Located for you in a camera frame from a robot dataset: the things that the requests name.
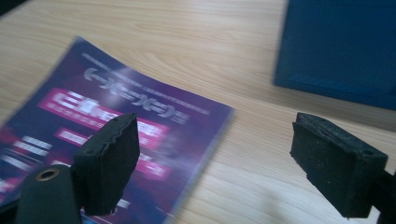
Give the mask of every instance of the wood grain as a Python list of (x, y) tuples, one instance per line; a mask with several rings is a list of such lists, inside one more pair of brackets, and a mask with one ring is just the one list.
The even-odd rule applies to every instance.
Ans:
[(389, 154), (396, 112), (272, 84), (284, 0), (33, 0), (0, 19), (0, 121), (45, 80), (76, 35), (160, 81), (235, 108), (177, 223), (375, 223), (342, 218), (290, 157), (298, 111)]

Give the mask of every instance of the magazine cover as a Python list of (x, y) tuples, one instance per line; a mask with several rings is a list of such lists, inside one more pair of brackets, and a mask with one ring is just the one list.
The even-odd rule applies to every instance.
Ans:
[(83, 223), (171, 222), (233, 109), (161, 83), (78, 37), (51, 76), (0, 129), (0, 205), (23, 179), (73, 155), (106, 122), (136, 113), (141, 155), (117, 212)]

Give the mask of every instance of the purple flyer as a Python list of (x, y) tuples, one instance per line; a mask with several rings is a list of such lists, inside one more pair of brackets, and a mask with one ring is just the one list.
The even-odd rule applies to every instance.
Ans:
[(78, 37), (47, 81), (0, 129), (0, 205), (42, 166), (71, 165), (110, 119), (136, 113), (141, 154), (117, 205), (83, 223), (169, 223), (233, 114), (227, 105), (161, 83)]

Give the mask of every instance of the table surface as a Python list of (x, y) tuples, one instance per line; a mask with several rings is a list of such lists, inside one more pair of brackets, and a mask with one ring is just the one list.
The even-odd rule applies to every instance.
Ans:
[(76, 35), (162, 82), (235, 108), (177, 223), (375, 223), (342, 218), (290, 156), (303, 111), (389, 155), (396, 111), (272, 84), (286, 0), (33, 0), (0, 19), (0, 121), (46, 79)]

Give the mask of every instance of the wooden table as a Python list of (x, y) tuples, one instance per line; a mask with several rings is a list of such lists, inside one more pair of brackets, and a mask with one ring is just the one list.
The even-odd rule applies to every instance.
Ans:
[(0, 120), (39, 86), (76, 35), (134, 69), (235, 108), (229, 131), (177, 223), (347, 221), (290, 156), (298, 111), (389, 155), (396, 112), (272, 84), (285, 0), (33, 0), (0, 19)]

